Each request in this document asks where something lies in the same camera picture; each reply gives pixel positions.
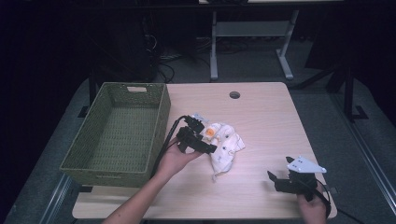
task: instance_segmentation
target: cable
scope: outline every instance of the cable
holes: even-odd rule
[[[357,219],[356,217],[353,217],[352,215],[348,214],[347,212],[345,212],[344,210],[337,208],[337,211],[344,214],[345,216],[355,220],[356,222],[360,223],[360,224],[364,224],[364,222],[360,221],[359,219]]]
[[[164,64],[164,63],[159,63],[158,65],[165,66],[165,67],[169,68],[172,71],[171,77],[167,77],[162,70],[158,69],[158,73],[160,73],[163,76],[163,82],[164,83],[172,82],[173,78],[175,77],[175,69],[173,69],[173,67],[171,67],[171,66],[169,66],[167,64]]]
[[[323,184],[322,182],[320,182],[320,180],[317,179],[317,181],[318,181],[318,182],[320,183],[320,185],[326,190],[327,197],[328,197],[328,199],[329,199],[329,201],[330,201],[330,194],[329,194],[329,191],[326,189],[326,187],[324,186],[324,184]],[[338,208],[338,207],[337,207],[337,211],[340,212],[340,213],[342,213],[342,214],[344,214],[345,216],[347,216],[347,217],[349,217],[349,218],[355,220],[356,222],[358,222],[358,223],[360,223],[360,224],[364,224],[364,222],[362,222],[361,220],[357,219],[356,217],[353,217],[352,215],[350,215],[349,213],[345,212],[344,210],[342,210],[342,209],[340,209],[340,208]]]
[[[169,141],[171,140],[171,137],[174,134],[178,123],[180,122],[181,119],[186,119],[186,118],[187,118],[187,116],[181,116],[174,122],[171,130],[169,131],[168,135],[166,136],[165,141],[163,142],[163,147],[161,148],[160,153],[158,154],[157,159],[154,162],[154,167],[151,171],[151,178],[154,177],[155,173],[157,172],[158,165],[160,164],[160,161],[163,158],[163,154],[165,154],[166,150],[170,147],[170,146],[168,146]]]

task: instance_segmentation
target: white table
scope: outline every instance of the white table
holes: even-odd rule
[[[233,168],[212,181],[208,155],[189,163],[163,188],[146,219],[273,219],[300,217],[296,196],[277,192],[267,175],[289,173],[286,156],[317,162],[289,91],[283,83],[208,83],[167,85],[171,98],[168,129],[195,112],[212,122],[232,125],[246,148]],[[232,99],[231,91],[240,93]],[[186,126],[181,121],[179,126]],[[323,175],[317,179],[325,183]],[[105,218],[137,189],[98,187],[81,192],[73,216]],[[332,204],[330,217],[336,216]]]

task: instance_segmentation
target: black cable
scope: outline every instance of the black cable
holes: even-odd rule
[[[163,79],[164,79],[163,82],[164,82],[164,83],[172,82],[172,81],[173,81],[173,78],[175,77],[175,69],[174,69],[173,67],[171,67],[171,66],[165,64],[165,63],[158,63],[158,65],[165,66],[165,67],[169,68],[169,69],[172,71],[171,77],[167,77],[163,71],[161,71],[160,69],[158,69],[158,72],[163,76]]]
[[[330,197],[329,200],[327,200],[322,193],[320,193],[317,189],[312,189],[308,185],[306,185],[302,180],[298,179],[298,182],[302,185],[304,185],[307,189],[309,189],[312,193],[317,195],[324,203],[326,206],[326,218],[329,217],[330,212],[332,211],[332,204],[330,202]]]
[[[344,210],[337,208],[337,211],[344,214],[345,216],[355,220],[356,222],[360,223],[360,224],[364,224],[364,222],[360,221],[359,219],[357,219],[356,217],[353,217],[352,215],[348,214],[347,212],[345,212]]]
[[[326,189],[326,187],[324,186],[324,184],[323,184],[322,182],[320,182],[320,180],[317,179],[317,181],[318,181],[318,182],[320,183],[320,185],[326,190],[327,198],[328,198],[329,201],[330,201],[330,194],[329,194],[329,191]],[[338,207],[337,207],[337,211],[340,212],[340,213],[342,213],[342,214],[344,214],[345,216],[347,216],[347,217],[349,217],[349,218],[355,220],[356,222],[358,222],[358,223],[360,223],[360,224],[364,224],[364,222],[360,221],[360,220],[357,219],[356,217],[353,217],[352,215],[350,215],[349,213],[347,213],[346,211],[344,211],[344,210],[342,210],[342,209],[340,209],[340,208],[338,208]]]
[[[168,135],[166,136],[165,141],[163,142],[163,147],[161,148],[160,153],[158,154],[157,159],[156,159],[155,162],[154,162],[154,167],[153,167],[153,169],[152,169],[151,177],[150,177],[150,178],[154,177],[155,173],[157,172],[158,165],[160,164],[160,161],[161,161],[161,159],[163,158],[163,154],[165,154],[166,150],[170,147],[170,146],[168,146],[168,145],[169,145],[169,141],[171,140],[171,137],[172,137],[172,135],[174,134],[175,129],[176,129],[178,123],[180,122],[181,119],[186,119],[186,118],[187,118],[187,116],[181,116],[180,118],[178,118],[178,119],[174,122],[174,124],[173,124],[171,130],[169,131]]]

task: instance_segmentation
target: green woven basket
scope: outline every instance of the green woven basket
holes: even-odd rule
[[[82,185],[142,187],[163,146],[165,84],[104,83],[61,164]]]

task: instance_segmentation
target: crumpled white towel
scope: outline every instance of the crumpled white towel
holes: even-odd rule
[[[213,180],[218,175],[227,173],[233,166],[235,152],[245,148],[242,138],[235,129],[224,123],[213,123],[202,131],[203,140],[217,146],[214,153],[210,154],[213,166]]]

